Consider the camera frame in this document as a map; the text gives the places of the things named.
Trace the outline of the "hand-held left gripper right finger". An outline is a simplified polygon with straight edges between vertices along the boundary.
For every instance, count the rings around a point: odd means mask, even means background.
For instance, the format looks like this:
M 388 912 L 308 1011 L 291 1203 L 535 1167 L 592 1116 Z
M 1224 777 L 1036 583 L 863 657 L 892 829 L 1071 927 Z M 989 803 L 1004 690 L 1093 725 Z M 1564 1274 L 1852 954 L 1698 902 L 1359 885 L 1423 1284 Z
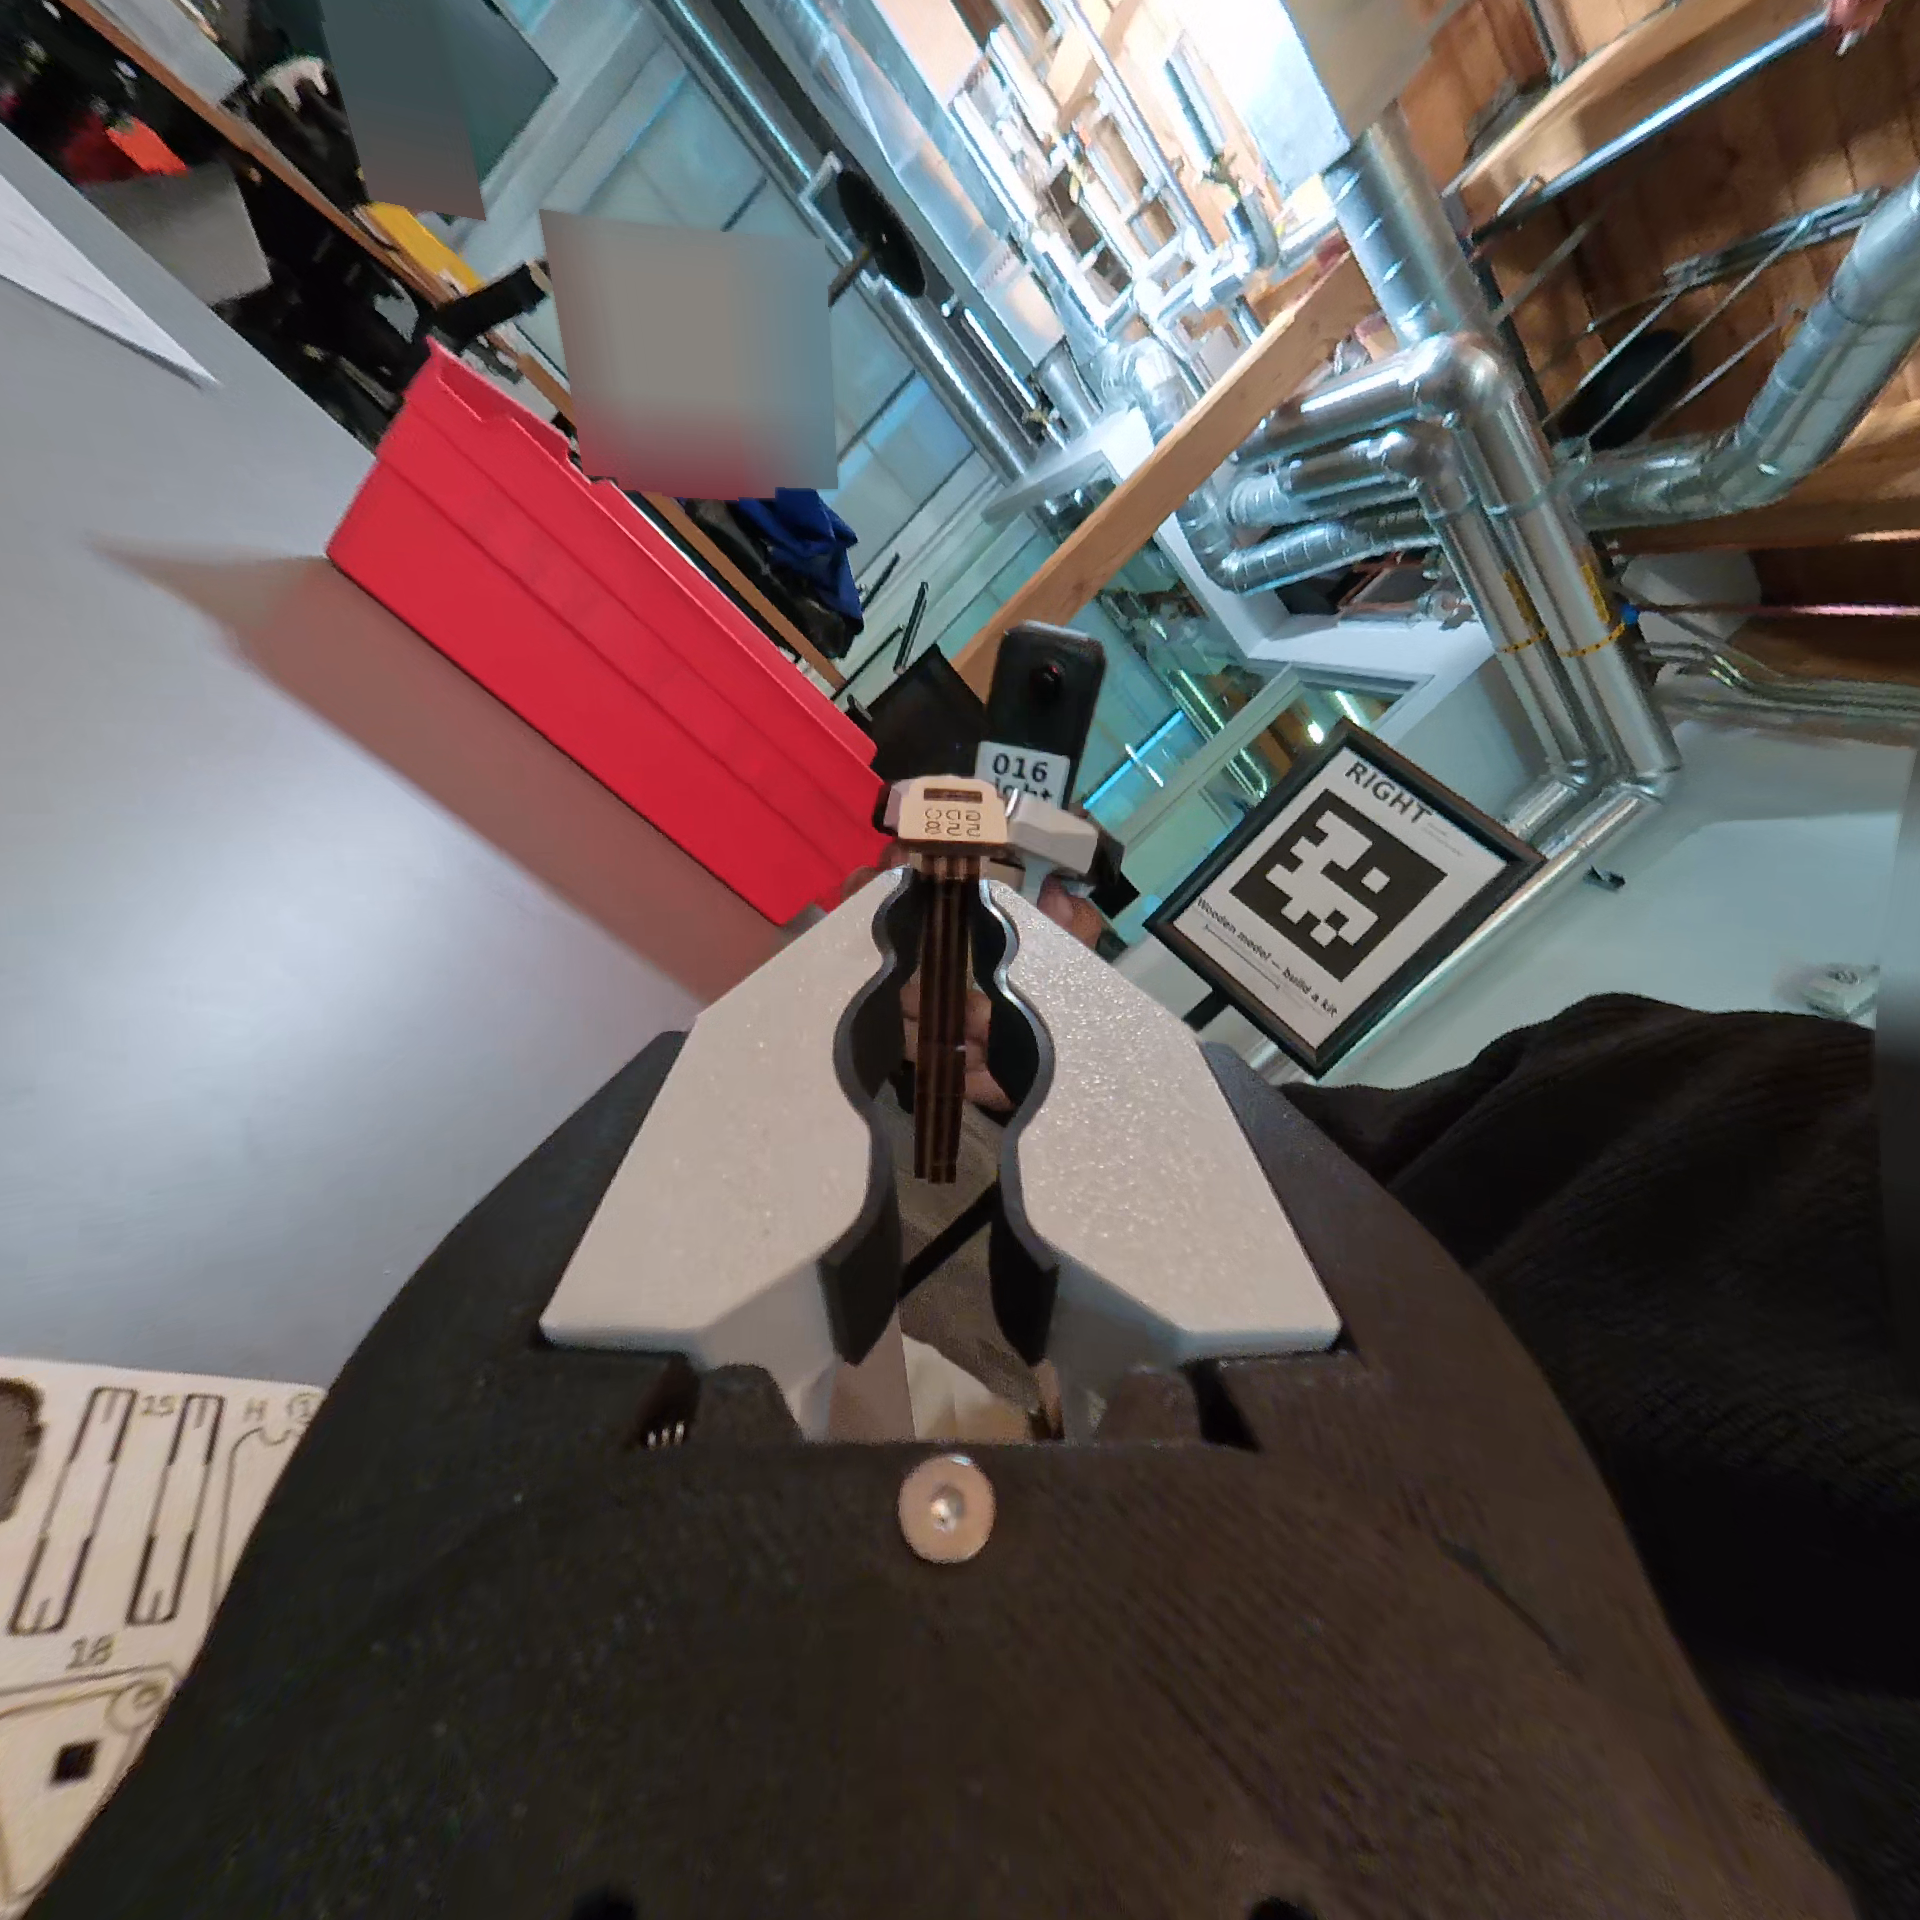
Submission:
M 1007 880 L 974 902 L 987 1068 L 1011 1103 L 993 1317 L 1066 1431 L 1136 1368 L 1322 1356 L 1337 1309 L 1197 1032 Z

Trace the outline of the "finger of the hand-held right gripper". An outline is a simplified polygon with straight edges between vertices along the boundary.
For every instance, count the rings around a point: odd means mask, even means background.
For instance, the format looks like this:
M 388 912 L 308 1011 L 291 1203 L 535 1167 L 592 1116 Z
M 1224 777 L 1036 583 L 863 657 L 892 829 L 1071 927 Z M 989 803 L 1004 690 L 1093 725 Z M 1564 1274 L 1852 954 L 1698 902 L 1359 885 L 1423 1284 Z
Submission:
M 1085 892 L 1098 855 L 1100 855 L 1100 829 L 1058 803 L 1046 799 L 1007 799 L 1007 844 L 997 852 L 997 866 L 1021 873 L 1016 885 L 1041 892 L 1052 879 L 1066 892 Z

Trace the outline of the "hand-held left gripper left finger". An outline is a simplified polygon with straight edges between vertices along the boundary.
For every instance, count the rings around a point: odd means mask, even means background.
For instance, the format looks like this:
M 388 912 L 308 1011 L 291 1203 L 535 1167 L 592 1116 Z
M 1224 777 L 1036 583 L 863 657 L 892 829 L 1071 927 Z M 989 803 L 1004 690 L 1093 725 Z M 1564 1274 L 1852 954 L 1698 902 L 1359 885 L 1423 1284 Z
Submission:
M 543 1337 L 763 1368 L 805 1436 L 914 1436 L 899 1189 L 910 873 L 870 879 L 685 1032 Z

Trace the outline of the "wooden model assembly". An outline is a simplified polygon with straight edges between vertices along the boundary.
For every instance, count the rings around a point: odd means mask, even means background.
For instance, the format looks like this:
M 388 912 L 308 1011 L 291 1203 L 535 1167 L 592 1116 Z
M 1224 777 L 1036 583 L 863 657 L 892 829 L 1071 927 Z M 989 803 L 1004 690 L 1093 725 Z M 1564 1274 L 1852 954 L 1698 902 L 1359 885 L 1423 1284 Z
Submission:
M 1007 852 L 1004 796 L 966 774 L 899 777 L 883 822 L 902 852 L 910 935 L 899 1017 L 914 1068 L 914 1173 L 945 1189 L 961 1173 L 966 1111 L 989 1089 L 989 1017 L 974 977 L 974 927 L 987 866 Z

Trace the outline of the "blue jacket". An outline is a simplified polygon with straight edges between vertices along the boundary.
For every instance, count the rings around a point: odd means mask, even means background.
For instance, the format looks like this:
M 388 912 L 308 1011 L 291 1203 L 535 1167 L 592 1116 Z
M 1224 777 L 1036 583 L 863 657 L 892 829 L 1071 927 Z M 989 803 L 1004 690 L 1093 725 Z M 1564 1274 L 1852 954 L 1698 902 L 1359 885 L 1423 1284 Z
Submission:
M 858 530 L 820 491 L 777 487 L 773 493 L 733 497 L 733 520 L 757 547 L 768 575 L 801 615 L 801 626 L 825 657 L 842 657 L 863 626 L 851 547 Z

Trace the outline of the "black framed marker sign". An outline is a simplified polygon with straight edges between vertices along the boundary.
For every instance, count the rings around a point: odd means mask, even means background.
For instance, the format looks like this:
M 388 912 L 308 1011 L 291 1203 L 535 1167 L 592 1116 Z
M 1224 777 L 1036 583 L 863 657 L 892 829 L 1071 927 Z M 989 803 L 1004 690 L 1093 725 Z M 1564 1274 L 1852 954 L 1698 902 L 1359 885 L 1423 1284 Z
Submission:
M 1318 1078 L 1541 870 L 1541 848 L 1337 721 L 1145 928 Z

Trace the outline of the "red plastic bin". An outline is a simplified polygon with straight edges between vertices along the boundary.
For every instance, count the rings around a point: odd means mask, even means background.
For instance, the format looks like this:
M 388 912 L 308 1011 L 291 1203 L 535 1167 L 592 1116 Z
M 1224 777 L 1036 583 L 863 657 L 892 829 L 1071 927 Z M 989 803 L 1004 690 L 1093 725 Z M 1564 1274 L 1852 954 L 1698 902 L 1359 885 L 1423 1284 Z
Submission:
M 870 734 L 439 342 L 325 558 L 768 919 L 883 866 Z

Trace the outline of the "bundle of silver insulated pipes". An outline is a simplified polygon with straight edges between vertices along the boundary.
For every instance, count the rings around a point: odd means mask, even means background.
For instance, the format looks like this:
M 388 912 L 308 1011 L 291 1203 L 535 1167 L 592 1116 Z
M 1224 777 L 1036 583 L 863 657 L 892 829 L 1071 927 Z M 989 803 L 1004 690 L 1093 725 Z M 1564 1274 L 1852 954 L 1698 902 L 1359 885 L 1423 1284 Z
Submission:
M 1234 530 L 1324 513 L 1390 481 L 1467 581 L 1484 626 L 1533 612 L 1517 641 L 1551 646 L 1533 694 L 1557 777 L 1609 774 L 1664 796 L 1677 751 L 1621 646 L 1621 615 L 1599 573 L 1591 530 L 1737 518 L 1789 493 L 1869 418 L 1916 347 L 1920 180 L 1878 196 L 1822 302 L 1778 351 L 1746 414 L 1713 440 L 1554 460 L 1505 355 L 1478 330 L 1432 337 L 1286 403 L 1229 477 L 1218 513 Z

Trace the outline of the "black round disc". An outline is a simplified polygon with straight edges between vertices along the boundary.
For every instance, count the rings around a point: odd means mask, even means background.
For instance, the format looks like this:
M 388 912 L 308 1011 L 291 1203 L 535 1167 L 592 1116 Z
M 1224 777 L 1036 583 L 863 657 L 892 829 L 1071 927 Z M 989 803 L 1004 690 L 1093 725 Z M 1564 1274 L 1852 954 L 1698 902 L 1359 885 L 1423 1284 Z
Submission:
M 842 168 L 829 185 L 839 216 L 851 230 L 851 258 L 835 271 L 825 307 L 839 307 L 839 295 L 861 281 L 879 273 L 899 295 L 920 302 L 925 295 L 925 258 L 918 252 L 914 230 L 899 224 L 892 202 L 873 191 L 870 174 Z

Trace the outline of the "wooden parts sheet with cutouts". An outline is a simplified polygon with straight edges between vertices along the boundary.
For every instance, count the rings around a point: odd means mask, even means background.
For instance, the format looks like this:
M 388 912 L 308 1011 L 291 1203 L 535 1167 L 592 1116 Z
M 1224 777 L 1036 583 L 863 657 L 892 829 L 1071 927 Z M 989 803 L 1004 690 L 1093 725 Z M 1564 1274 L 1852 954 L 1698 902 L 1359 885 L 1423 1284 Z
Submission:
M 180 1692 L 321 1387 L 4 1356 L 0 1910 Z

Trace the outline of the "wooden workbench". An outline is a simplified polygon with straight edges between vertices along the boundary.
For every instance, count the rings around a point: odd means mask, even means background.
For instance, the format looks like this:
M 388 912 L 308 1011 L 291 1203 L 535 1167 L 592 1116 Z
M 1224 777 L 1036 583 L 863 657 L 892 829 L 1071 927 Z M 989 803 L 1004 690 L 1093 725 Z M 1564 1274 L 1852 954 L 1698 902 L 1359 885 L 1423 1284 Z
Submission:
M 127 67 L 132 112 L 180 157 L 220 157 L 267 252 L 267 287 L 227 302 L 234 325 L 347 421 L 392 414 L 439 342 L 523 386 L 519 322 L 543 261 L 474 281 L 410 209 L 367 194 L 320 5 L 62 5 Z

